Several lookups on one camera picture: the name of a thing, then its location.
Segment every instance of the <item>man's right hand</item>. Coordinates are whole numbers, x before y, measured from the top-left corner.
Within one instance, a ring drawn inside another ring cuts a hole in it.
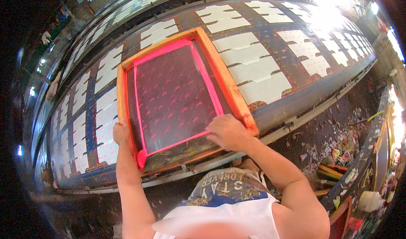
[[[113,139],[117,145],[129,143],[129,128],[125,124],[115,123],[113,127]]]
[[[234,116],[219,115],[206,127],[210,134],[206,137],[224,149],[246,152],[251,143],[258,141]]]

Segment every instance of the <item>screen printing frame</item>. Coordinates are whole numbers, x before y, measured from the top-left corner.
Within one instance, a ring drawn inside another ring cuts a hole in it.
[[[192,28],[185,32],[173,35],[169,38],[166,38],[159,43],[153,44],[148,48],[141,50],[139,53],[129,57],[127,60],[122,62],[117,66],[117,110],[118,110],[118,119],[120,123],[130,124],[129,116],[129,106],[128,106],[128,87],[127,87],[127,71],[133,69],[134,60],[144,58],[151,53],[156,52],[157,50],[174,43],[176,41],[186,39],[186,40],[196,40],[200,49],[203,52],[204,56],[216,79],[217,84],[219,85],[222,94],[224,95],[227,104],[231,108],[234,116],[240,120],[244,126],[247,128],[248,132],[253,136],[258,136],[259,131],[256,126],[256,123],[251,115],[251,112],[246,104],[244,98],[242,97],[238,87],[232,78],[230,72],[228,71],[226,65],[222,61],[220,55],[215,49],[213,43],[201,27]],[[133,132],[130,127],[130,134],[133,136]],[[134,138],[130,138],[130,148],[133,152],[133,157],[135,163],[138,165],[136,158],[138,156],[138,150],[134,142]],[[195,155],[188,162],[204,158],[208,155],[220,151],[221,148],[215,150],[210,150],[202,154]],[[167,169],[179,166],[180,164],[173,164],[167,167],[164,167],[159,170],[152,171],[148,174],[157,173],[159,171],[165,171]]]

